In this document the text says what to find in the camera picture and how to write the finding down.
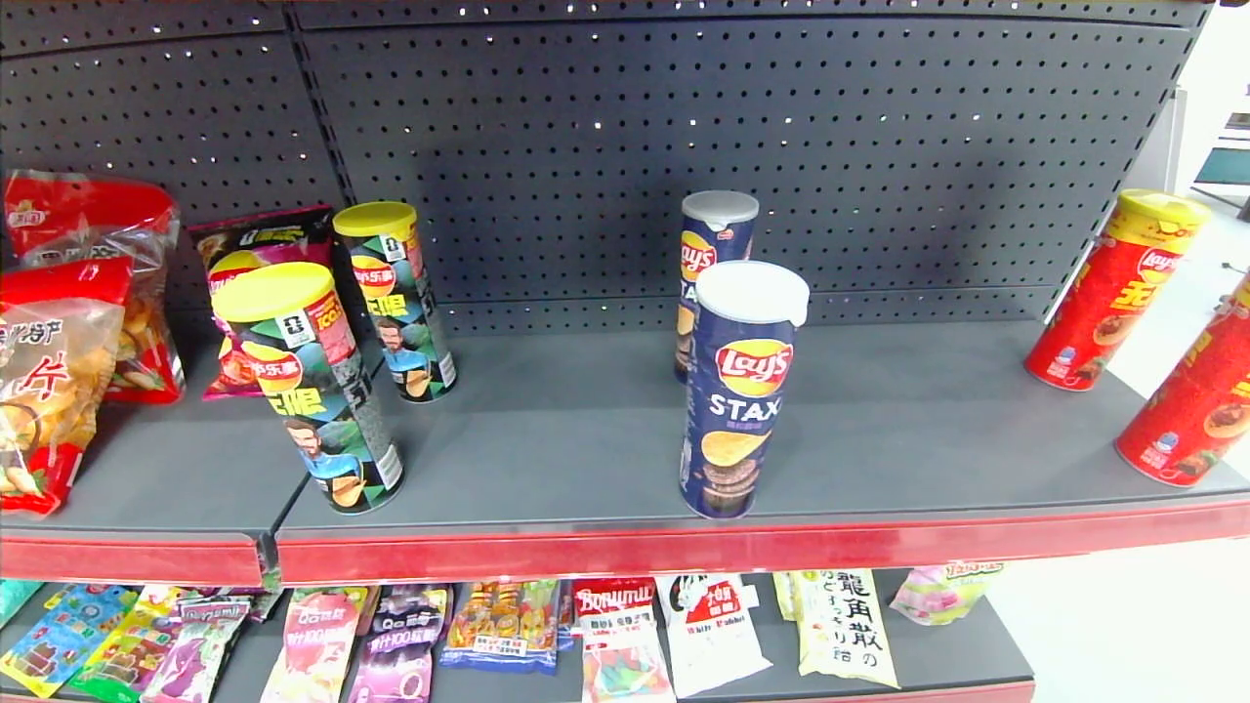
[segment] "pegboard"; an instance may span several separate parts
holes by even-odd
[[[65,19],[58,26],[66,33],[78,26],[75,38],[88,31],[82,23],[134,25],[122,18],[105,23],[108,13],[75,15],[66,11],[69,4],[55,5],[62,6],[56,16]],[[144,13],[121,14],[146,14],[145,5],[125,4],[131,5]],[[34,5],[39,13],[51,13],[52,6]],[[152,16],[164,21],[178,14],[171,5],[164,8],[169,9]],[[184,16],[192,9],[179,8]],[[178,199],[184,223],[190,224],[319,201],[341,205],[288,35],[251,31],[266,23],[281,30],[281,18],[275,20],[269,11],[262,24],[252,25],[250,18],[261,16],[256,8],[234,8],[248,18],[234,23],[242,34],[162,41],[146,40],[149,34],[136,44],[5,59],[0,163],[5,169],[75,170],[156,183]],[[4,6],[15,16],[25,16],[24,9]],[[230,16],[202,9],[199,14],[211,15],[216,29]],[[8,48],[16,30],[9,21],[4,26]],[[178,29],[176,23],[169,26]],[[34,38],[28,44],[35,44]],[[186,238],[172,261],[166,301],[174,313],[208,309],[204,266]]]
[[[5,168],[170,189],[190,223],[421,211],[460,334],[666,328],[679,204],[732,188],[812,323],[1036,318],[1201,3],[6,3]],[[170,305],[206,309],[184,246]]]
[[[758,255],[818,291],[1056,286],[1192,41],[910,5],[656,5],[605,6],[629,21],[549,5],[564,21],[541,21],[524,4],[472,24],[458,19],[472,5],[299,8],[355,194],[418,206],[442,300],[671,296],[678,204],[708,188],[755,194]],[[420,24],[394,26],[405,10]],[[344,13],[382,26],[316,29]]]

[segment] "blue lay's stax can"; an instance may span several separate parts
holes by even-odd
[[[456,365],[434,309],[416,209],[408,203],[364,203],[335,215],[334,230],[351,254],[351,273],[400,398],[438,400],[456,382]]]
[[[759,214],[759,200],[734,190],[704,190],[681,200],[681,300],[674,370],[682,382],[695,329],[695,281],[719,261],[751,258],[751,230]]]
[[[810,290],[776,264],[724,261],[695,293],[681,494],[700,515],[736,518],[751,507]]]

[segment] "yellow lid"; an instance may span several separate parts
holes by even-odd
[[[334,231],[344,236],[408,234],[416,223],[416,208],[408,203],[361,203],[334,216]]]
[[[306,308],[331,290],[334,276],[321,264],[272,264],[222,284],[212,294],[212,311],[228,323],[258,323]]]
[[[1196,200],[1145,188],[1121,190],[1120,206],[1180,229],[1195,229],[1211,218],[1211,209]]]

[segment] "store shelf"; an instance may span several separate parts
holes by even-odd
[[[692,515],[668,333],[478,336],[432,405],[385,389],[408,479],[369,514],[305,487],[276,534],[288,584],[909,567],[1250,533],[1250,482],[1144,478],[1111,448],[1142,399],[1052,389],[1036,323],[818,326],[754,510]]]
[[[186,398],[105,404],[68,504],[0,518],[0,575],[260,585],[268,539],[305,480],[264,399],[200,400],[212,355],[189,355]]]
[[[740,703],[744,700],[818,700],[905,703],[1028,703],[1032,697],[1032,672],[1011,640],[989,603],[981,602],[968,618],[942,628],[925,628],[889,610],[890,602],[905,570],[878,574],[886,634],[894,652],[895,670],[902,690],[855,679],[830,675],[798,675],[798,635],[794,623],[781,619],[771,578],[748,577],[756,584],[760,607],[751,612],[764,655],[772,667],[752,677],[718,689],[700,693],[688,700],[700,703]],[[31,600],[0,635],[4,650],[16,642],[39,618],[40,598]],[[226,663],[225,675],[214,700],[258,700],[265,678],[281,647],[281,619],[285,605],[262,625],[250,627]],[[0,675],[0,698],[35,700],[20,697],[16,684]],[[66,693],[66,700],[74,698]],[[560,654],[556,675],[518,675],[471,669],[434,672],[431,703],[462,703],[465,700],[506,699],[514,703],[578,703],[581,700],[580,652],[575,648]]]

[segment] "white lid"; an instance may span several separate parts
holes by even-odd
[[[695,296],[718,315],[751,324],[808,321],[811,289],[802,276],[768,261],[721,261],[699,273]]]
[[[721,230],[734,223],[754,220],[760,214],[760,201],[736,190],[704,190],[681,200],[681,214]]]

